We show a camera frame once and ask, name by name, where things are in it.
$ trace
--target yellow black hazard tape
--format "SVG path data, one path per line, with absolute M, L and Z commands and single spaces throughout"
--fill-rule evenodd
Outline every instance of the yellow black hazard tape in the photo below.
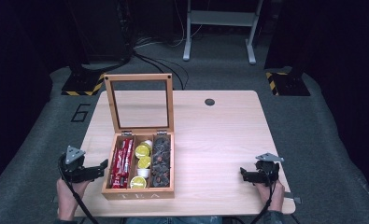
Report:
M 298 77 L 292 79 L 287 73 L 266 73 L 269 87 L 276 96 L 310 96 L 310 92 L 303 80 Z
M 99 79 L 97 80 L 96 85 L 94 86 L 92 91 L 62 91 L 62 95 L 96 95 L 99 92 L 100 88 L 103 85 L 104 81 L 104 74 L 102 74 Z
M 274 73 L 278 75 L 287 75 L 287 73 Z M 272 73 L 266 73 L 266 78 L 268 78 L 269 87 L 271 88 L 272 94 L 279 95 L 279 92 L 277 91 L 277 84 L 275 83 Z

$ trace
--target black wall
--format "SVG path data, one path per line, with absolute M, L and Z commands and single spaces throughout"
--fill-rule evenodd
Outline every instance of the black wall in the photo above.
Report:
M 130 58 L 135 30 L 126 1 L 66 2 L 89 62 L 117 62 Z
M 283 66 L 319 83 L 348 155 L 369 184 L 369 1 L 286 0 L 265 63 Z
M 50 98 L 49 67 L 14 7 L 0 0 L 0 174 Z

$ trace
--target dark curtain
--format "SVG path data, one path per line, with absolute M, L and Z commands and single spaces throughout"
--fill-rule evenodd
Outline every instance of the dark curtain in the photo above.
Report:
M 283 3 L 265 68 L 313 77 L 369 184 L 369 1 Z
M 64 0 L 0 0 L 0 174 L 50 99 L 50 73 L 84 54 Z

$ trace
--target wooden box lid frame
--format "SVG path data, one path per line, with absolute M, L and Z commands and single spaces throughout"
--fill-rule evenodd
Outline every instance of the wooden box lid frame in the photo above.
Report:
M 113 121 L 115 133 L 121 133 L 123 131 L 131 131 L 133 133 L 157 133 L 164 130 L 168 133 L 174 131 L 174 119 L 173 119 L 173 81 L 172 74 L 105 74 L 104 75 L 107 98 L 111 111 L 111 117 Z M 117 99 L 114 93 L 113 84 L 116 82 L 124 81 L 163 81 L 165 84 L 166 92 L 166 113 L 167 113 L 167 126 L 158 127 L 121 127 L 120 117 L 117 108 Z

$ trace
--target black cable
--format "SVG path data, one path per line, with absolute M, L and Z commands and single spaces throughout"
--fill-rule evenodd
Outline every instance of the black cable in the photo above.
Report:
M 297 223 L 297 224 L 300 224 L 300 221 L 298 221 L 297 217 L 294 216 L 294 214 L 291 214 L 291 217 L 292 219 L 294 219 L 294 221 Z
M 142 45 L 147 45 L 149 43 L 152 43 L 151 41 L 154 40 L 154 37 L 151 36 L 141 36 L 135 41 L 135 48 Z
M 156 59 L 156 60 L 164 61 L 164 62 L 167 62 L 167 63 L 172 63 L 172 62 L 169 62 L 165 59 Z M 184 73 L 186 74 L 187 80 L 185 81 L 184 88 L 183 88 L 183 90 L 185 90 L 187 88 L 187 83 L 190 80 L 190 76 L 188 75 L 187 70 L 185 68 L 183 68 L 181 65 L 179 65 L 178 63 L 172 63 L 172 64 L 175 64 L 176 66 L 180 67 L 184 71 Z
M 151 58 L 149 58 L 149 57 L 146 57 L 146 56 L 144 56 L 144 55 L 140 55 L 140 54 L 138 54 L 138 53 L 136 53 L 136 55 L 139 55 L 139 56 L 140 56 L 140 57 L 142 57 L 143 59 L 148 59 L 148 60 L 150 60 L 150 61 L 153 61 L 153 62 L 155 62 L 155 63 L 158 63 L 158 64 L 162 65 L 163 67 L 165 67 L 165 68 L 169 69 L 173 74 L 175 74 L 175 75 L 177 76 L 178 81 L 180 82 L 180 85 L 181 85 L 181 89 L 182 89 L 182 90 L 184 90 L 184 86 L 183 86 L 183 82 L 182 82 L 182 80 L 181 80 L 181 77 L 180 77 L 180 76 L 178 75 L 178 73 L 177 73 L 177 72 L 175 72 L 172 68 L 170 68 L 169 66 L 166 66 L 165 64 L 160 63 L 160 62 L 158 62 L 158 61 L 156 61 L 156 60 L 154 60 L 154 59 L 151 59 Z
M 61 167 L 62 156 L 61 156 L 61 158 L 59 158 L 59 162 L 58 162 L 58 170 L 59 170 L 59 173 L 62 176 L 62 180 L 68 186 L 68 188 L 70 189 L 70 191 L 73 193 L 73 197 L 76 199 L 78 205 L 81 207 L 81 209 L 85 213 L 85 215 L 91 220 L 91 222 L 93 224 L 98 224 L 97 220 L 94 219 L 94 217 L 92 216 L 91 212 L 85 206 L 85 203 L 81 200 L 81 198 L 79 197 L 79 195 L 74 191 L 73 185 L 70 182 L 68 182 L 67 179 L 65 179 L 64 174 L 63 174 L 63 171 L 62 171 L 62 167 Z
M 251 224 L 255 224 L 258 222 L 258 220 L 260 220 L 260 218 L 263 216 L 263 214 L 265 214 L 266 210 L 268 209 L 269 205 L 272 202 L 272 194 L 275 191 L 275 187 L 274 189 L 272 189 L 272 184 L 271 184 L 271 180 L 269 179 L 269 175 L 267 173 L 265 173 L 266 175 L 266 180 L 268 181 L 268 185 L 269 185 L 269 199 L 266 201 L 265 206 L 263 207 L 263 210 L 261 210 L 261 212 L 259 213 L 259 215 L 257 215 L 252 221 Z
M 98 68 L 98 69 L 89 69 L 89 68 L 84 68 L 86 70 L 90 70 L 90 71 L 93 71 L 93 72 L 100 72 L 100 73 L 105 73 L 105 72 L 108 72 L 108 71 L 111 71 L 113 69 L 116 69 L 116 68 L 119 68 L 123 65 L 125 65 L 126 63 L 128 63 L 130 60 L 125 58 L 125 59 L 122 59 L 120 61 L 120 63 L 118 64 L 114 64 L 114 65 L 111 65 L 109 67 L 104 67 L 104 68 Z
M 135 56 L 135 57 L 137 57 L 137 58 L 139 58 L 140 60 L 142 60 L 142 61 L 146 62 L 146 63 L 150 63 L 150 64 L 154 65 L 155 67 L 157 67 L 157 68 L 160 70 L 160 72 L 161 72 L 161 73 L 163 73 L 163 71 L 162 71 L 162 69 L 161 69 L 161 68 L 159 68 L 159 67 L 158 67 L 156 64 L 154 64 L 154 63 L 147 62 L 147 60 L 150 60 L 150 61 L 152 61 L 152 62 L 158 63 L 158 64 L 162 65 L 163 67 L 165 67 L 165 68 L 169 69 L 173 74 L 175 74 L 175 75 L 177 76 L 178 81 L 180 82 L 180 85 L 181 85 L 181 89 L 182 89 L 182 90 L 184 90 L 184 85 L 183 85 L 183 82 L 182 82 L 182 80 L 181 80 L 180 76 L 179 76 L 179 75 L 178 75 L 178 73 L 177 73 L 177 72 L 175 72 L 172 68 L 170 68 L 169 66 L 166 66 L 165 64 L 160 63 L 160 62 L 158 62 L 158 61 L 156 61 L 156 60 L 154 60 L 154 59 L 151 59 L 151 58 L 146 57 L 146 56 L 144 56 L 144 55 L 138 54 L 138 53 L 136 53 L 136 52 L 134 52 L 134 56 Z
M 158 67 L 156 64 L 148 62 L 147 60 L 145 60 L 143 57 L 139 56 L 139 55 L 138 55 L 138 54 L 136 54 L 136 53 L 134 53 L 134 56 L 135 56 L 136 58 L 140 59 L 141 61 L 145 62 L 145 63 L 149 63 L 149 64 L 151 64 L 152 66 L 156 67 L 156 68 L 158 69 L 158 71 L 160 71 L 161 73 L 163 73 L 163 70 L 162 70 L 160 67 Z
M 85 220 L 86 220 L 86 217 L 84 217 L 84 218 L 79 222 L 79 224 L 83 224 L 83 223 L 85 223 Z

